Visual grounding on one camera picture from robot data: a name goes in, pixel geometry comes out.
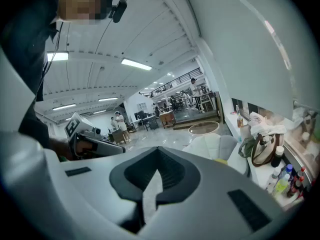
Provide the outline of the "black flask white lid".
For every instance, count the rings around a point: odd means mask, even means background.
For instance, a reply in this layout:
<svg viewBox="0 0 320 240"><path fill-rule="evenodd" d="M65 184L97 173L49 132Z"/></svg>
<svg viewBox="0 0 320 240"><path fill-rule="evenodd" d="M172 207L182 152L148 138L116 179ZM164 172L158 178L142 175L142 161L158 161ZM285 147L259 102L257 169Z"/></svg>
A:
<svg viewBox="0 0 320 240"><path fill-rule="evenodd" d="M284 154L284 150L285 149L283 146L276 147L274 157L270 163L273 168L277 168L280 165L280 162L281 162L283 154Z"/></svg>

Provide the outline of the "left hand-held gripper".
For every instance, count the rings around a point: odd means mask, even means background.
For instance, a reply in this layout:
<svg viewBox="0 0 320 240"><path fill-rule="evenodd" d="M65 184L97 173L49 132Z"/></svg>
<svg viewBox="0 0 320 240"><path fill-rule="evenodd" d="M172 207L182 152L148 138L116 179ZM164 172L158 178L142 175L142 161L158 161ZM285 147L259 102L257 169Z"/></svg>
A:
<svg viewBox="0 0 320 240"><path fill-rule="evenodd" d="M93 158L115 156L126 152L126 148L123 146L100 140L102 138L101 129L95 127L89 120L76 112L68 121L64 131L74 158L77 141L92 143L93 147L90 152Z"/></svg>

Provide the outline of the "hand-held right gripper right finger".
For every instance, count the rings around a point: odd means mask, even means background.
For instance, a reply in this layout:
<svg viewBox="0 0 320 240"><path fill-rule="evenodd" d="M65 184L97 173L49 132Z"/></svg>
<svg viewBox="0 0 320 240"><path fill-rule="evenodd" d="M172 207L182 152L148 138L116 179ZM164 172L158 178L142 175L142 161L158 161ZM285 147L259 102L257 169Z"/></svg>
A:
<svg viewBox="0 0 320 240"><path fill-rule="evenodd" d="M148 240L270 240L284 212L265 190L235 169L165 148L198 169L195 191L181 203L161 205L147 224Z"/></svg>

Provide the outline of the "black cabinet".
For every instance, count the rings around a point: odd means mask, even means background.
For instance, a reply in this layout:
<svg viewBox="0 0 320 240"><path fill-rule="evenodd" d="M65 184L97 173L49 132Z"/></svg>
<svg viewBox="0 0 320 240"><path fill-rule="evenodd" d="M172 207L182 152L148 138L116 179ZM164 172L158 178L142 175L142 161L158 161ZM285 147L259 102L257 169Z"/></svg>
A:
<svg viewBox="0 0 320 240"><path fill-rule="evenodd" d="M145 129L148 131L150 130L155 130L159 127L157 118L155 115L148 116L142 120L143 125L145 126Z"/></svg>

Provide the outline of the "olive green bag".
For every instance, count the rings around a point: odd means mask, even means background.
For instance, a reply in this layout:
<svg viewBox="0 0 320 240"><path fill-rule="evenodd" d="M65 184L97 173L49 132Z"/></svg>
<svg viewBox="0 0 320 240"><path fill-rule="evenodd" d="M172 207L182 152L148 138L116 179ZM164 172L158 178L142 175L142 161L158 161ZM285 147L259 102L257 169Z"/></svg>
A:
<svg viewBox="0 0 320 240"><path fill-rule="evenodd" d="M238 154L247 159L255 154L256 147L257 141L254 137L245 138L238 149Z"/></svg>

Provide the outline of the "clear water bottle blue cap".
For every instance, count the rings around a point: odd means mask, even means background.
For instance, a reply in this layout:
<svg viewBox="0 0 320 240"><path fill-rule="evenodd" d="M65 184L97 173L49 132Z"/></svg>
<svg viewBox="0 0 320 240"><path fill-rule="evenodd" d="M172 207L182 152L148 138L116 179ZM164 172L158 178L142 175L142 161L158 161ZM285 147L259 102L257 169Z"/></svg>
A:
<svg viewBox="0 0 320 240"><path fill-rule="evenodd" d="M293 170L293 166L292 164L287 164L282 170L281 173L278 176L278 179L282 179L285 175L289 175L289 177L291 177L292 174L292 170Z"/></svg>

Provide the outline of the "person's left hand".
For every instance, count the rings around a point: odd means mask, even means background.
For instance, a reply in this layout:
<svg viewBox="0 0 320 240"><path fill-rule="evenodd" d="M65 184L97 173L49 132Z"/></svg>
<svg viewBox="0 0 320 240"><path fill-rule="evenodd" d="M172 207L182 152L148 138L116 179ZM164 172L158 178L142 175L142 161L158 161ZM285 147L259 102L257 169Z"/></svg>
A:
<svg viewBox="0 0 320 240"><path fill-rule="evenodd" d="M91 150L93 149L93 143L80 140L75 143L75 159L76 160L87 160L92 159L93 155Z"/></svg>

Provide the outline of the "pink garment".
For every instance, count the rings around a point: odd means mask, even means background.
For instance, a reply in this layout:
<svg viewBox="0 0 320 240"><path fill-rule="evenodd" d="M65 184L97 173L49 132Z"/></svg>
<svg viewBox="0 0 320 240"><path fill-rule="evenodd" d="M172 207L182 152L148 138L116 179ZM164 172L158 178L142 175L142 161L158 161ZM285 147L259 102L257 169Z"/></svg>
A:
<svg viewBox="0 0 320 240"><path fill-rule="evenodd" d="M249 114L248 125L253 132L261 132L266 126L266 119L256 112Z"/></svg>

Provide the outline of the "white flower-shaped pouf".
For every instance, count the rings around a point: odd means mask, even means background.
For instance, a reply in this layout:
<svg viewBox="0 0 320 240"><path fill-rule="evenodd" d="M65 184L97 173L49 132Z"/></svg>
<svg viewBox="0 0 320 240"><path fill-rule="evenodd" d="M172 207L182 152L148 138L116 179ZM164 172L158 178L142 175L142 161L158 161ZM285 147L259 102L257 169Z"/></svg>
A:
<svg viewBox="0 0 320 240"><path fill-rule="evenodd" d="M196 137L182 150L199 157L224 163L247 177L249 175L249 164L245 158L239 155L240 146L241 144L233 136L210 133Z"/></svg>

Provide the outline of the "black metal railing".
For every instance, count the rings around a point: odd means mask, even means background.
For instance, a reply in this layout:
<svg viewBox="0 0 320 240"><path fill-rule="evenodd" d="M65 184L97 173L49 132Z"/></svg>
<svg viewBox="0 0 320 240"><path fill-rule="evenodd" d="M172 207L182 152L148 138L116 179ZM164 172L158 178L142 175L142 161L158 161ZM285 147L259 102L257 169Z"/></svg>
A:
<svg viewBox="0 0 320 240"><path fill-rule="evenodd" d="M198 67L188 73L185 73L181 75L178 78L173 79L172 81L169 81L167 83L161 83L159 87L157 88L148 88L144 89L142 92L140 91L139 94L145 96L145 97L155 97L165 91L168 91L170 89L176 88L179 85L185 84L187 82L190 82L192 78L196 79L197 77L200 77L202 75L201 69Z"/></svg>

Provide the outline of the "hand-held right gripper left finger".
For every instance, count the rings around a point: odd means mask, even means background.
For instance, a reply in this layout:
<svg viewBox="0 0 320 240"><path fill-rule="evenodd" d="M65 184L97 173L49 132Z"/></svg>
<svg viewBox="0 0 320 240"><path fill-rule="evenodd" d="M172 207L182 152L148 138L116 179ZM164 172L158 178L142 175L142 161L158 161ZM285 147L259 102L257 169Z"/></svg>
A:
<svg viewBox="0 0 320 240"><path fill-rule="evenodd" d="M50 240L159 240L144 226L137 233L126 229L138 223L138 206L119 197L110 183L112 169L149 147L113 156L59 162L46 150L46 188L51 209L46 235Z"/></svg>

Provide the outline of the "wooden cabinet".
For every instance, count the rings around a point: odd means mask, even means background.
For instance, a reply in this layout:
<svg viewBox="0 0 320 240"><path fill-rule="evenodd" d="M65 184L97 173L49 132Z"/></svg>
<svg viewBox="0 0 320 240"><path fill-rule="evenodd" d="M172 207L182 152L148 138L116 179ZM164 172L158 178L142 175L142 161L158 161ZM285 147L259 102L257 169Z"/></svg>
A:
<svg viewBox="0 0 320 240"><path fill-rule="evenodd" d="M161 113L159 115L159 118L160 118L160 121L161 121L164 129L171 128L176 123L175 115L172 110L170 110L168 112Z"/></svg>

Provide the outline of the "raised wooden platform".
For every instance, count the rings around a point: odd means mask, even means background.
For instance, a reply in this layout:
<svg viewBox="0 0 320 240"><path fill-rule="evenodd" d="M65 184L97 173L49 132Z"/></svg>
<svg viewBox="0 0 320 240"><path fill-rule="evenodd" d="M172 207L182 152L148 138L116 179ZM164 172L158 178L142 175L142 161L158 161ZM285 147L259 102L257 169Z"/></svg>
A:
<svg viewBox="0 0 320 240"><path fill-rule="evenodd" d="M223 122L223 107L221 103L220 94L216 92L208 92L200 96L200 105L202 110L198 111L195 106L189 110L182 109L174 114L176 122L174 123L174 130L189 129L191 126L204 122Z"/></svg>

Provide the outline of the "white crumpled cloth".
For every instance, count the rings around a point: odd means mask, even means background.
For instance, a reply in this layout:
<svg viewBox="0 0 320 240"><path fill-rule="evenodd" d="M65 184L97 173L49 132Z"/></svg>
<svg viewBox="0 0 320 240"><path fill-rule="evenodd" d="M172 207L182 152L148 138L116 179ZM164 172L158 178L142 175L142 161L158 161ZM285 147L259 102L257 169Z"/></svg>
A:
<svg viewBox="0 0 320 240"><path fill-rule="evenodd" d="M250 127L250 133L254 139L261 135L262 137L274 134L284 135L287 129L284 125L268 125L265 123L256 124Z"/></svg>

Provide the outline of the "person's left forearm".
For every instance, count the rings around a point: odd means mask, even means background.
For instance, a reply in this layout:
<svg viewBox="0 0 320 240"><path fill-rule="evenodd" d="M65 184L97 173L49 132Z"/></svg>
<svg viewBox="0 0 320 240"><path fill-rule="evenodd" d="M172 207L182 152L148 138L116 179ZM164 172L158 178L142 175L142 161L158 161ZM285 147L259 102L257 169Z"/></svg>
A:
<svg viewBox="0 0 320 240"><path fill-rule="evenodd" d="M69 143L55 138L49 139L49 148L53 150L58 157L64 157L68 161L73 160L73 154L71 152Z"/></svg>

